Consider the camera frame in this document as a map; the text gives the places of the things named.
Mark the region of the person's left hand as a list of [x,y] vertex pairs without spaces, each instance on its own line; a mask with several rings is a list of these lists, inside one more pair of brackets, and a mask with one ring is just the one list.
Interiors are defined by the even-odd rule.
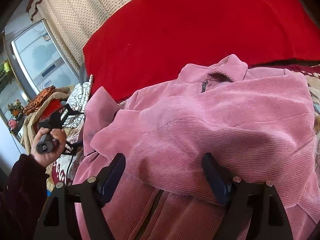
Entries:
[[33,139],[30,155],[44,168],[56,161],[66,145],[63,129],[40,128]]

